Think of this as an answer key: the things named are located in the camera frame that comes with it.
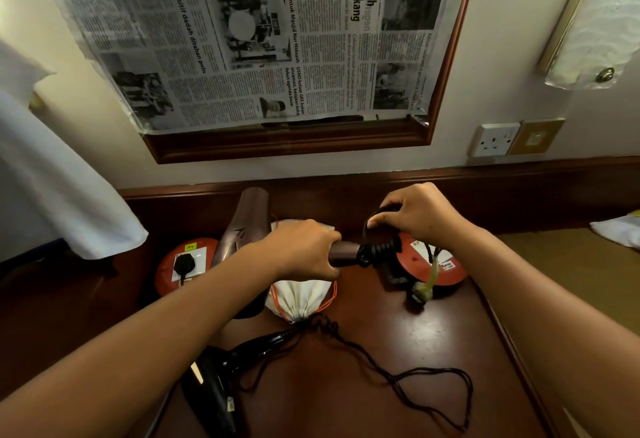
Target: orange cord reel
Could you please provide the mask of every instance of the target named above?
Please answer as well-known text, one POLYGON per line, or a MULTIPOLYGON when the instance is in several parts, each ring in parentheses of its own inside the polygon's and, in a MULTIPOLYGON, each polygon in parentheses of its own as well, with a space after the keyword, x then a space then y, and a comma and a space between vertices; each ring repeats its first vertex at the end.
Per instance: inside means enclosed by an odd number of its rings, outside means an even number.
POLYGON ((186 241, 176 246, 169 254, 164 256, 162 263, 156 271, 154 285, 161 297, 168 295, 172 291, 180 288, 180 275, 174 270, 178 256, 189 254, 193 257, 194 268, 184 277, 184 283, 188 283, 192 278, 201 275, 211 267, 213 253, 218 247, 218 240, 212 238, 198 238, 186 241))

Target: brass lamp fixture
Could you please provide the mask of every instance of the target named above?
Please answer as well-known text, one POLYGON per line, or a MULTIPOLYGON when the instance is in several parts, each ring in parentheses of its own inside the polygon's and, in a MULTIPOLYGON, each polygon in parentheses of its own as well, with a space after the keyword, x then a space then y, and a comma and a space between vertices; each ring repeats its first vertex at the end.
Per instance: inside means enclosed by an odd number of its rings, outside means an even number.
POLYGON ((569 0, 538 69, 549 86, 613 86, 640 48, 640 0, 569 0))

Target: extension socket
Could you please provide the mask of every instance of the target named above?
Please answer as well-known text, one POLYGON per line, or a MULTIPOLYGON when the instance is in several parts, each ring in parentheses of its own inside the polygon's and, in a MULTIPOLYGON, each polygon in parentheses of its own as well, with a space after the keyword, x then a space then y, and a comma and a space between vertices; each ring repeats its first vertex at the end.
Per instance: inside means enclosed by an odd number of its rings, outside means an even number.
POLYGON ((520 130, 520 123, 480 125, 469 149, 470 157, 506 155, 520 130))

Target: white wall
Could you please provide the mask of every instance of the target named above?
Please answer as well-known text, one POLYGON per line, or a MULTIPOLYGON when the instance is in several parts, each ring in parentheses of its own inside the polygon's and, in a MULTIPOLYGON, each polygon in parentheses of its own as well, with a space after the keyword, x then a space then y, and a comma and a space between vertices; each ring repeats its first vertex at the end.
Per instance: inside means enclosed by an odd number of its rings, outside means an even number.
POLYGON ((638 59, 608 91, 571 94, 532 73, 565 1, 471 0, 431 146, 163 166, 52 0, 0 0, 0 36, 58 72, 38 85, 46 122, 116 187, 457 166, 477 125, 551 116, 569 120, 549 158, 640 153, 638 59))

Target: switch plate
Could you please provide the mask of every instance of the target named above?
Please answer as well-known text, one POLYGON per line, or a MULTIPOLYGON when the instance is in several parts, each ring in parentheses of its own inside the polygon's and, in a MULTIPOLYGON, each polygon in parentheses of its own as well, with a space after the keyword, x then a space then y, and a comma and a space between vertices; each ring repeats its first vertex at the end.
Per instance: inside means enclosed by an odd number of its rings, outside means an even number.
POLYGON ((565 121, 564 118, 523 121, 520 132, 511 143, 513 146, 509 155, 546 153, 565 121))
POLYGON ((506 155, 516 138, 520 123, 480 125, 469 149, 470 157, 506 155))

